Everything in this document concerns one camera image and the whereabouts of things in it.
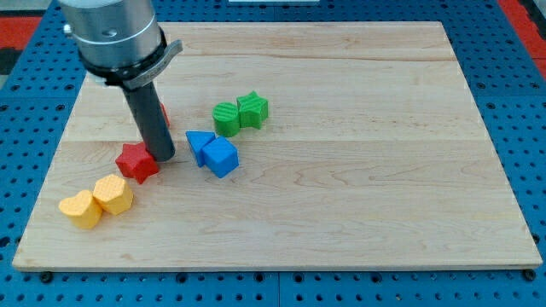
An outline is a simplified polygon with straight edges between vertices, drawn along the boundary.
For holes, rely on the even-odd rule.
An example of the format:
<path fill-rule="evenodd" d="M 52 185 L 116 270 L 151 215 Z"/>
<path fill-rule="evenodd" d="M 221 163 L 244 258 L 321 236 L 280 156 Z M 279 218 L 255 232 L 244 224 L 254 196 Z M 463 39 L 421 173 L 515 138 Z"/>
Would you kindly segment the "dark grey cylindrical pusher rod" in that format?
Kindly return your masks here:
<path fill-rule="evenodd" d="M 176 150 L 154 84 L 122 90 L 147 151 L 158 162 L 171 159 Z"/>

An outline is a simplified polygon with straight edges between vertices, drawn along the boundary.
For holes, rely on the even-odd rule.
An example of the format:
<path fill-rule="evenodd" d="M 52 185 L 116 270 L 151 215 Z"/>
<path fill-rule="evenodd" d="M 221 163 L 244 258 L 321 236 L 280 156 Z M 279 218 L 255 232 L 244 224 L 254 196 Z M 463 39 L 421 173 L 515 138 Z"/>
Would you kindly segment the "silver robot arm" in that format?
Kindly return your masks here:
<path fill-rule="evenodd" d="M 63 31 L 77 44 L 85 69 L 107 86 L 122 89 L 148 152 L 159 162 L 175 154 L 154 86 L 183 51 L 167 42 L 150 0 L 60 0 Z"/>

